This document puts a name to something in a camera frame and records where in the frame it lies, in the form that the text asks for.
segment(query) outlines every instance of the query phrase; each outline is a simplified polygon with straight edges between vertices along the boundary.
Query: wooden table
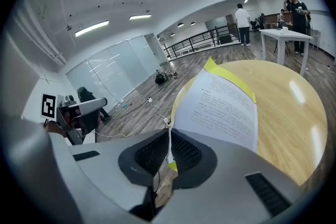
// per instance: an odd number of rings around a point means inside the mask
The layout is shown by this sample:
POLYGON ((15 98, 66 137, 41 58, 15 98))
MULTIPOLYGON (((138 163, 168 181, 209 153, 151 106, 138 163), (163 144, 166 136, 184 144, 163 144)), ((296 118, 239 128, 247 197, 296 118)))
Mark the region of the wooden table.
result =
POLYGON ((282 33, 280 29, 262 29, 259 30, 261 32, 261 42, 263 44, 263 53, 262 58, 266 60, 266 47, 265 47, 265 35, 275 38, 278 40, 278 64, 284 65, 285 62, 285 41, 293 40, 293 41, 304 41, 305 50, 303 52, 303 59, 301 65, 300 75, 303 76, 306 71, 306 64, 308 59, 308 49, 309 49, 309 39, 312 39, 311 36, 307 36, 298 32, 290 31, 286 34, 282 33))
MULTIPOLYGON (((261 60, 220 65, 254 91, 258 109, 257 153, 303 184, 318 166, 327 140, 327 117, 314 88, 293 70, 261 60)), ((177 106, 196 77, 178 93, 177 106)))

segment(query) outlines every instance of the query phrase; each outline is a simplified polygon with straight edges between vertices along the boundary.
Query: frosted glass partition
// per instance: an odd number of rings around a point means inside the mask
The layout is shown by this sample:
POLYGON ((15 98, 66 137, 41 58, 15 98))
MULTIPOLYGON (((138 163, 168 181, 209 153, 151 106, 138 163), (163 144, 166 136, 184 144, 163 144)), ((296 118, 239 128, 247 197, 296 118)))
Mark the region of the frosted glass partition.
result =
POLYGON ((146 70, 141 65, 128 41, 115 44, 110 47, 114 60, 121 66, 128 78, 137 87, 148 78, 146 70))
POLYGON ((160 66, 146 39, 143 36, 135 37, 130 39, 129 43, 140 60, 140 63, 145 68, 148 76, 153 75, 160 66))
POLYGON ((104 109, 109 112, 118 101, 111 95, 99 78, 95 78, 96 76, 92 77, 91 69, 89 62, 84 61, 67 73, 67 77, 76 91, 79 87, 85 87, 88 91, 92 92, 94 97, 105 97, 108 103, 104 109))
POLYGON ((100 79, 118 101, 134 89, 108 48, 90 57, 89 62, 91 75, 100 79))

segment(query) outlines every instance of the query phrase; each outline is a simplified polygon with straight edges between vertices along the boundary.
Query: man in white shirt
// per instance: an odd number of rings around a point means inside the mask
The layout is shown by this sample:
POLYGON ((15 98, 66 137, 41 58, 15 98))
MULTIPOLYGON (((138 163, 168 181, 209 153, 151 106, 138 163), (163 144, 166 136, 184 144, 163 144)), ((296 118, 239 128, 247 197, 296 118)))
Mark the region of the man in white shirt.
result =
POLYGON ((236 23, 240 31, 240 43, 246 46, 251 46, 250 44, 250 16, 247 11, 243 9, 242 4, 237 5, 238 10, 236 11, 236 23))

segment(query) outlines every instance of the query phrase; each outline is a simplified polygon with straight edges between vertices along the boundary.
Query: white table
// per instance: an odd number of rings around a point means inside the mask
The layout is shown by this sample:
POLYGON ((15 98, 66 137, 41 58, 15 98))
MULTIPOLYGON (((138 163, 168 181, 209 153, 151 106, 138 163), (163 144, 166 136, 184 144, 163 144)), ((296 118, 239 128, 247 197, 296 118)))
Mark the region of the white table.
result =
POLYGON ((262 58, 265 61, 266 60, 266 47, 265 47, 265 35, 275 38, 278 40, 278 64, 279 65, 284 65, 285 63, 285 41, 304 41, 305 43, 305 50, 303 52, 303 60, 302 60, 302 65, 301 65, 301 71, 300 75, 303 76, 306 70, 306 64, 307 64, 307 59, 308 59, 308 49, 309 49, 309 39, 312 39, 312 37, 290 31, 286 34, 282 33, 282 30, 280 29, 262 29, 259 30, 261 32, 261 42, 263 43, 263 53, 262 53, 262 58))

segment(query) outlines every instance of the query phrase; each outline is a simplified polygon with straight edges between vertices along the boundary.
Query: fluorescent ceiling light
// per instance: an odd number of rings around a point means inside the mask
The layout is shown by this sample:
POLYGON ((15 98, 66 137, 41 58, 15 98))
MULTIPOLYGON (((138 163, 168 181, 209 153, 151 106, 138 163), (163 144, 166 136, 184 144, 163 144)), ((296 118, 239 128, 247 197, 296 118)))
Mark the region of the fluorescent ceiling light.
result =
MULTIPOLYGON (((114 61, 114 62, 116 62, 116 61, 114 61)), ((113 64, 114 62, 112 62, 112 63, 109 63, 106 67, 108 67, 109 65, 111 65, 111 64, 113 64)))
POLYGON ((119 55, 120 55, 120 54, 117 54, 116 56, 113 56, 112 58, 110 58, 110 60, 111 60, 111 59, 113 59, 114 57, 117 57, 117 56, 119 56, 119 55))
POLYGON ((93 77, 94 75, 97 75, 100 71, 101 71, 101 70, 99 70, 98 72, 96 72, 95 74, 93 74, 92 77, 93 77))
POLYGON ((101 66, 101 65, 96 66, 95 68, 91 69, 89 72, 94 71, 99 66, 101 66))
POLYGON ((135 20, 135 19, 143 19, 143 18, 149 18, 151 17, 151 14, 147 14, 147 15, 136 15, 136 16, 131 16, 130 20, 135 20))
POLYGON ((92 25, 92 26, 90 26, 88 28, 84 28, 83 30, 76 32, 75 36, 78 37, 78 36, 80 36, 82 34, 85 34, 88 31, 94 30, 94 29, 96 29, 98 27, 101 27, 101 26, 104 26, 104 25, 108 25, 108 24, 109 24, 109 21, 107 20, 105 22, 102 22, 102 23, 99 23, 99 24, 96 24, 96 25, 92 25))

